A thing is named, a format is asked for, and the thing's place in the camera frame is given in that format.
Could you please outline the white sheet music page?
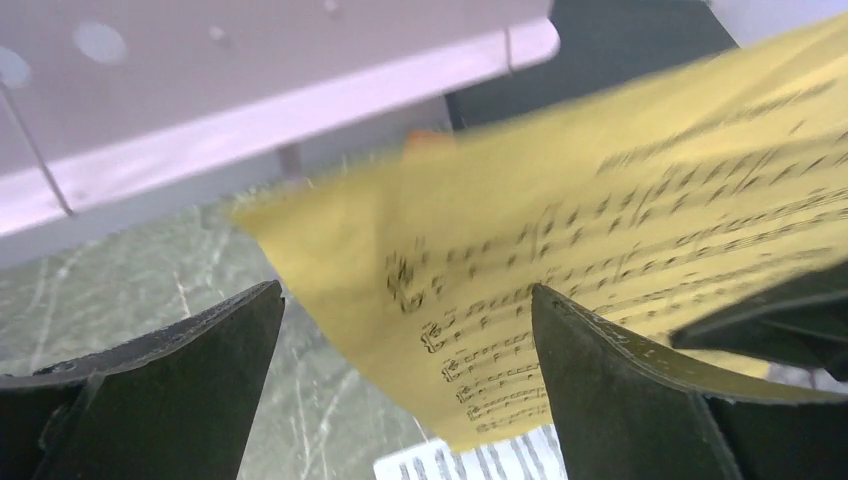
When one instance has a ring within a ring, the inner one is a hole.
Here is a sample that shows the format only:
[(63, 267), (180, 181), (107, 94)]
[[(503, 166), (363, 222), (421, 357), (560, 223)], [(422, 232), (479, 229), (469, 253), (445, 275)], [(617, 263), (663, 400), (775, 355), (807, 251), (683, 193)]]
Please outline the white sheet music page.
[(464, 453), (433, 439), (386, 455), (373, 465), (376, 480), (559, 480), (567, 477), (554, 428), (528, 433)]

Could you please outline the white perforated music stand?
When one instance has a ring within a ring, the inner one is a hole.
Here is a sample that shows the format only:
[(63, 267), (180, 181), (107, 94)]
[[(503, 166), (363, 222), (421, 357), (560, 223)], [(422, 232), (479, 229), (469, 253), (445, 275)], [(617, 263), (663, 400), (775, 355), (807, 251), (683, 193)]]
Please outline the white perforated music stand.
[(551, 59), (549, 1), (5, 1), (10, 267), (447, 117)]

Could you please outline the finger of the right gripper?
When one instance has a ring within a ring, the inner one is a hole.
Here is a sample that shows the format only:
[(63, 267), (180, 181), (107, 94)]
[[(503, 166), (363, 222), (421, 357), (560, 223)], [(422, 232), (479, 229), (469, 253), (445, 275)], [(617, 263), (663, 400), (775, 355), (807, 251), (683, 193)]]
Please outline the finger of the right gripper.
[(847, 263), (812, 271), (669, 335), (675, 349), (717, 350), (847, 379)]

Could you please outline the yellow sheet music book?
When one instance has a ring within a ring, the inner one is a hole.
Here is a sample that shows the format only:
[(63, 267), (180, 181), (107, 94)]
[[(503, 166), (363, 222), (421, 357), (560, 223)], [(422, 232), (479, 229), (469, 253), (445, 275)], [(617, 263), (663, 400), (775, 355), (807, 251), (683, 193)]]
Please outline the yellow sheet music book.
[(847, 256), (847, 17), (234, 214), (361, 374), (455, 451), (551, 420), (548, 286), (662, 339)]

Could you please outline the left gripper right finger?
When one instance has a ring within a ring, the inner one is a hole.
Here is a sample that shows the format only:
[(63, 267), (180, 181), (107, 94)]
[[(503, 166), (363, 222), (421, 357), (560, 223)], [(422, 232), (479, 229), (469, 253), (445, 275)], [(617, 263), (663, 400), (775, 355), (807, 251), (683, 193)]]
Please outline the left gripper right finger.
[(571, 479), (843, 479), (847, 398), (679, 353), (535, 285), (531, 320)]

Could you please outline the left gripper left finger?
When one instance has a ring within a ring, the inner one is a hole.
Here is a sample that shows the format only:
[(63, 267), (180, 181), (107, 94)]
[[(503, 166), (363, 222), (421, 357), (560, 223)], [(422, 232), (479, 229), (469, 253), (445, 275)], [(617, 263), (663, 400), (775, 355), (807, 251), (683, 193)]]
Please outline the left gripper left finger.
[(285, 301), (264, 281), (113, 348), (1, 378), (5, 479), (234, 479)]

